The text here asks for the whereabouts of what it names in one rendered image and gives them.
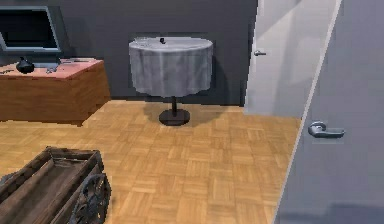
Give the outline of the brown wooden cart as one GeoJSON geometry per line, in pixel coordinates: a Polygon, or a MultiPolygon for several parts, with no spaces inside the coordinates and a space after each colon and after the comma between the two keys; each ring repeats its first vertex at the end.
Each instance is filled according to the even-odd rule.
{"type": "Polygon", "coordinates": [[[98,150],[48,146],[0,178],[0,224],[105,224],[110,197],[98,150]]]}

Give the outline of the grey framed television set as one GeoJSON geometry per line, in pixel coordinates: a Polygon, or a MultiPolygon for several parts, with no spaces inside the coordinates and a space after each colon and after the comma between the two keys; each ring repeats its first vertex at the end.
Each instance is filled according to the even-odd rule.
{"type": "Polygon", "coordinates": [[[57,67],[64,45],[59,7],[0,6],[0,47],[6,55],[24,57],[35,68],[57,67]]]}

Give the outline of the brown wooden cabinet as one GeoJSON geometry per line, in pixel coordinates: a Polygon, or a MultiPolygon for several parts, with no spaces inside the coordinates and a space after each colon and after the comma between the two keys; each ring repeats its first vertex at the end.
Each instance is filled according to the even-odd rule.
{"type": "Polygon", "coordinates": [[[0,121],[80,126],[109,100],[102,60],[66,60],[54,72],[37,68],[29,74],[14,64],[0,67],[0,121]]]}

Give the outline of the round table with grey cloth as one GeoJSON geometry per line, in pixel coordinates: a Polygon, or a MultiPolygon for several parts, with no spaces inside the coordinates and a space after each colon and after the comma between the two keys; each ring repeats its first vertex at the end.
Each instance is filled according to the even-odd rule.
{"type": "Polygon", "coordinates": [[[213,73],[213,43],[192,37],[144,37],[129,43],[133,87],[139,93],[171,98],[159,115],[166,126],[182,126],[190,113],[177,99],[208,90],[213,73]]]}

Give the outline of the grey room door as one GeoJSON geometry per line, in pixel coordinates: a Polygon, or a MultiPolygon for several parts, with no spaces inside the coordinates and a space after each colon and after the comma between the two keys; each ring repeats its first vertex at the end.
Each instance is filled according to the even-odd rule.
{"type": "Polygon", "coordinates": [[[384,224],[384,0],[341,0],[272,224],[384,224]]]}

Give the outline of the black round vase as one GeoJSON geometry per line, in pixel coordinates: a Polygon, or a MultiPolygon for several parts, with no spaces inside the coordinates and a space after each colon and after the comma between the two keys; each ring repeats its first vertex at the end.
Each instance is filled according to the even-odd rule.
{"type": "Polygon", "coordinates": [[[24,57],[21,57],[20,61],[16,64],[16,69],[22,74],[28,74],[34,71],[35,66],[24,57]]]}

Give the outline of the white room door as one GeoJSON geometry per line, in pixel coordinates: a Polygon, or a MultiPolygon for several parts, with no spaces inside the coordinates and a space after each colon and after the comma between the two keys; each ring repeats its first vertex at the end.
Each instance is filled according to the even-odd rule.
{"type": "Polygon", "coordinates": [[[300,117],[342,0],[258,0],[247,114],[300,117]],[[254,52],[266,52],[255,56],[254,52]]]}

